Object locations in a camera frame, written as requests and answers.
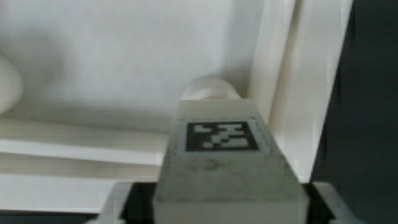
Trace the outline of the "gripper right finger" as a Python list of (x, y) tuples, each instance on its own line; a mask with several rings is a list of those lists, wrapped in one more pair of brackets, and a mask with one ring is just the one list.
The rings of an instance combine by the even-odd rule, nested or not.
[(303, 189), (309, 196), (305, 224), (367, 224), (353, 215), (330, 183), (310, 182)]

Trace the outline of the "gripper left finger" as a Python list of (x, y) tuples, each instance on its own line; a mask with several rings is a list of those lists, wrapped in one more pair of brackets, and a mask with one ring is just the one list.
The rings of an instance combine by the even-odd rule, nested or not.
[(126, 220), (120, 215), (126, 207), (131, 187), (133, 184), (127, 182), (115, 183), (97, 215), (97, 224), (126, 224)]

